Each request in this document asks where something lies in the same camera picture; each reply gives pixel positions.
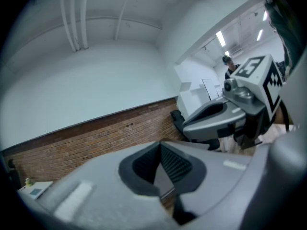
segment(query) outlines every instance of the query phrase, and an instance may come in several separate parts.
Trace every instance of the white panel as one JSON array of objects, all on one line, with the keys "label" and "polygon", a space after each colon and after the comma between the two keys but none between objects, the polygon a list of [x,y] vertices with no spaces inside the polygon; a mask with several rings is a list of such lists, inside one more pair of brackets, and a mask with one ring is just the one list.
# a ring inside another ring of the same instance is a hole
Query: white panel
[{"label": "white panel", "polygon": [[136,106],[175,97],[157,49],[111,41],[69,46],[19,73],[0,106],[0,148]]},{"label": "white panel", "polygon": [[177,107],[178,107],[178,110],[181,112],[181,115],[184,117],[184,119],[187,119],[189,115],[188,115],[186,106],[184,104],[184,100],[181,96],[181,93],[179,93],[179,96],[177,98]]},{"label": "white panel", "polygon": [[205,85],[205,87],[208,91],[210,99],[211,100],[216,99],[218,97],[218,95],[217,95],[217,91],[215,89],[215,86],[213,84],[213,81],[209,80],[209,79],[203,79],[202,81],[203,81],[203,83],[204,83],[204,85]]}]

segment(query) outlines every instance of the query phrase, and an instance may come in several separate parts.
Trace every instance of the white ceiling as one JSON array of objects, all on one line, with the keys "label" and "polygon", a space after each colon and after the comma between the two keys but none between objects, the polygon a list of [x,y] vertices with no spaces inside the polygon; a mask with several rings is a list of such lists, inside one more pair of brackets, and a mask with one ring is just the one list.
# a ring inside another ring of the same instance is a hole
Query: white ceiling
[{"label": "white ceiling", "polygon": [[[179,0],[128,0],[123,14],[125,19],[138,21],[150,26],[152,35],[158,35],[157,29],[162,29],[161,19],[167,9],[175,5]],[[69,22],[69,2],[65,0],[66,17]],[[117,21],[124,0],[87,0],[86,18],[87,20],[108,19]],[[80,0],[76,0],[76,20],[80,18]],[[9,40],[5,48],[2,59],[6,62],[16,51],[44,32],[62,25],[59,0],[30,0],[23,13],[20,14],[14,30],[11,31]],[[119,39],[130,40],[131,35],[120,33]]]},{"label": "white ceiling", "polygon": [[[226,51],[229,51],[230,56],[235,58],[269,39],[278,37],[270,26],[269,19],[263,21],[263,14],[263,3],[253,6],[231,23],[221,28],[226,42],[224,47],[221,46],[214,34],[194,56],[213,67],[222,62],[222,57]],[[262,36],[257,41],[261,29],[263,29]]]}]

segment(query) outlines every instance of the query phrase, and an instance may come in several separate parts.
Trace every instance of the table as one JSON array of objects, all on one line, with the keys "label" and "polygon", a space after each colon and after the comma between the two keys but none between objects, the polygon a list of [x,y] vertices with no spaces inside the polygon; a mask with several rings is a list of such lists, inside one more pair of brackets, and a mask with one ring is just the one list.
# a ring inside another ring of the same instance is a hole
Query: table
[{"label": "table", "polygon": [[18,192],[26,194],[35,200],[41,196],[42,193],[46,191],[52,184],[53,182],[36,182],[33,186],[23,186],[18,190]]}]

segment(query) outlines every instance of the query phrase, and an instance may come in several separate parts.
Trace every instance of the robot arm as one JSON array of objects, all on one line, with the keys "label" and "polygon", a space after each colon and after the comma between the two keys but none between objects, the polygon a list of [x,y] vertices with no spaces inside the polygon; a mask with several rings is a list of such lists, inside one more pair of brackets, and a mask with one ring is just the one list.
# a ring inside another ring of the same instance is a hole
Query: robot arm
[{"label": "robot arm", "polygon": [[234,135],[241,148],[254,146],[274,121],[282,85],[271,55],[249,58],[225,80],[222,97],[184,122],[183,133],[196,142]]},{"label": "robot arm", "polygon": [[[225,82],[224,96],[186,121],[190,139],[239,137],[241,132],[246,145],[253,140],[249,128],[255,136],[265,132],[280,102],[278,93],[273,99],[278,79],[271,60],[265,56],[257,63],[250,74],[254,82],[241,80],[238,74],[244,71],[234,72]],[[269,96],[257,96],[266,89]],[[211,152],[207,145],[183,141],[140,144],[88,161],[38,199],[43,208],[35,201],[26,204],[47,224],[62,229],[262,229],[306,179],[305,134],[304,126],[262,145],[253,157]],[[166,177],[156,181],[156,173],[162,175],[159,166],[171,181],[168,186]],[[84,183],[92,185],[90,190]],[[168,194],[174,200],[172,215],[160,203]]]}]

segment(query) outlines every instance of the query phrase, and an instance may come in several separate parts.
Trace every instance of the sticker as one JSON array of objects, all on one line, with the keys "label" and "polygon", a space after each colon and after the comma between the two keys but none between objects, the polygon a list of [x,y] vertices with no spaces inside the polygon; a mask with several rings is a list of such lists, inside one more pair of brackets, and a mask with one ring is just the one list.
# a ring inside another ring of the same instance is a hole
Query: sticker
[{"label": "sticker", "polygon": [[38,193],[39,193],[40,191],[42,191],[42,189],[37,189],[37,188],[35,188],[35,189],[33,189],[33,190],[30,192],[30,194],[36,196],[36,195],[38,195]]},{"label": "sticker", "polygon": [[249,58],[247,62],[245,62],[245,64],[240,68],[239,72],[236,73],[236,76],[249,78],[261,64],[264,57],[265,56]]},{"label": "sticker", "polygon": [[247,165],[245,165],[245,164],[241,164],[241,163],[230,161],[230,160],[225,160],[223,162],[223,165],[230,167],[230,168],[233,168],[233,169],[242,170],[242,171],[244,171],[247,167]]},{"label": "sticker", "polygon": [[236,112],[238,112],[238,111],[240,111],[240,110],[241,110],[241,108],[240,108],[240,107],[238,107],[238,108],[236,108],[236,109],[232,110],[231,112],[232,112],[232,113],[236,113]]},{"label": "sticker", "polygon": [[279,75],[279,72],[277,71],[274,62],[272,62],[268,75],[263,83],[263,88],[268,97],[272,113],[279,102],[279,91],[282,88],[282,85],[283,82]]}]

